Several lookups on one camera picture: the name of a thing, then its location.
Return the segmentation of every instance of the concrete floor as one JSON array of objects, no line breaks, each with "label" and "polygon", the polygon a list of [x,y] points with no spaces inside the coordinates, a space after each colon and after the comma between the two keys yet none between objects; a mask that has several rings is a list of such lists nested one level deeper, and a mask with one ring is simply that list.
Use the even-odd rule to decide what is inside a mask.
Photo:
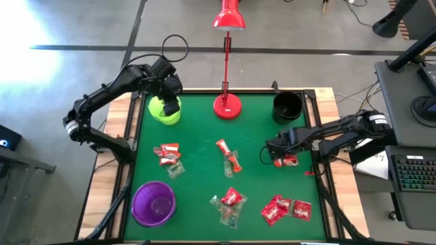
[{"label": "concrete floor", "polygon": [[[400,35],[376,36],[357,23],[346,4],[330,1],[326,15],[315,0],[244,0],[240,11],[247,30],[232,34],[237,48],[293,48],[314,50],[404,50],[413,41]],[[73,239],[86,195],[95,153],[69,140],[61,119],[75,99],[109,82],[119,70],[124,51],[74,51],[73,46],[124,46],[141,0],[15,0],[0,3],[0,123],[23,135],[18,151],[57,165],[53,176],[38,174],[30,199],[11,233],[11,244],[47,244]],[[192,47],[222,47],[224,33],[211,22],[218,0],[146,1],[135,46],[160,46],[169,34],[184,36]],[[369,0],[356,8],[361,21],[372,24],[390,11],[387,0]],[[31,45],[51,45],[29,50]],[[169,46],[182,46],[168,42]],[[140,54],[134,52],[132,57]],[[325,54],[231,54],[230,84],[240,87],[331,86],[350,95],[376,81],[373,64],[393,56]],[[192,52],[176,68],[185,87],[217,87],[223,77],[223,54]],[[363,99],[364,93],[354,98]],[[382,94],[371,104],[386,112]],[[356,112],[360,103],[338,105],[342,116]],[[105,119],[108,108],[93,116]],[[371,236],[376,240],[434,242],[436,233],[412,231],[388,220],[389,194],[362,193]]]}]

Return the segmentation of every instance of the purple cup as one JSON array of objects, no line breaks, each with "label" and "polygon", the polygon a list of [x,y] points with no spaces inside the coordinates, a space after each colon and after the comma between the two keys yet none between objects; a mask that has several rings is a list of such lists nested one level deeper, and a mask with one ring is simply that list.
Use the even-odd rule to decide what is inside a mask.
[{"label": "purple cup", "polygon": [[176,211],[176,195],[169,185],[151,181],[135,193],[131,215],[145,227],[157,227],[167,222]]}]

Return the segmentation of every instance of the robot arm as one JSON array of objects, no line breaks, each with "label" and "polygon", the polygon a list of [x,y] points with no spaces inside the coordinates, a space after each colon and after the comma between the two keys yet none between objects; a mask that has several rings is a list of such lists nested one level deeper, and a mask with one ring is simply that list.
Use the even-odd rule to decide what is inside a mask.
[{"label": "robot arm", "polygon": [[151,67],[125,66],[111,83],[103,84],[94,93],[84,95],[83,99],[75,101],[73,108],[63,118],[63,126],[67,129],[69,137],[76,142],[92,142],[107,147],[118,160],[131,161],[133,152],[127,141],[93,129],[91,116],[123,93],[136,91],[146,91],[163,99],[163,110],[167,116],[179,111],[176,91],[182,91],[181,81],[175,74],[176,68],[164,56],[158,56],[158,60]]},{"label": "robot arm", "polygon": [[[360,111],[355,115],[329,122],[313,128],[293,128],[279,132],[277,138],[266,140],[266,147],[272,160],[297,154],[313,148],[317,143],[321,161],[328,160],[330,155],[338,155],[340,149],[355,146],[366,138],[381,138],[389,132],[390,126],[385,116],[377,111]],[[325,137],[340,135],[334,140]]]}]

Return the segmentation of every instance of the green cup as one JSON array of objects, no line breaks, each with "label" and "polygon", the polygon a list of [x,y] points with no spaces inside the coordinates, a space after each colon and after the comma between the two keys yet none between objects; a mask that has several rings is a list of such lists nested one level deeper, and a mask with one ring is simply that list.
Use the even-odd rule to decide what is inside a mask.
[{"label": "green cup", "polygon": [[149,111],[151,116],[165,125],[175,125],[180,120],[182,110],[182,102],[180,101],[180,98],[177,97],[177,100],[180,110],[171,116],[166,116],[164,112],[164,101],[154,96],[151,98],[149,103]]}]

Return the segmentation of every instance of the green mat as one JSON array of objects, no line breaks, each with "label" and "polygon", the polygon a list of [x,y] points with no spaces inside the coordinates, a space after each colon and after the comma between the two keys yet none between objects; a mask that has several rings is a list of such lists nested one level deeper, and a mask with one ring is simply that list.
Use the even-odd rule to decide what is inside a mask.
[{"label": "green mat", "polygon": [[[148,110],[144,112],[131,197],[148,181],[164,181],[174,189],[177,211],[166,224],[155,228],[140,226],[129,212],[125,241],[325,240],[315,178],[305,176],[311,165],[310,153],[300,153],[296,167],[278,169],[259,160],[265,140],[282,128],[271,117],[274,95],[239,95],[243,111],[231,121],[215,116],[212,109],[215,97],[181,95],[182,116],[174,126],[165,126],[154,120]],[[304,115],[288,125],[303,126]],[[220,139],[226,141],[230,150],[239,153],[243,170],[233,178],[224,176],[223,154],[215,144]],[[165,143],[180,144],[186,172],[176,180],[159,166],[159,159],[153,153],[154,146]],[[223,197],[231,186],[248,198],[237,230],[222,225],[220,213],[209,203],[214,195]],[[269,227],[260,213],[276,194],[312,203],[311,220],[285,216]]]}]

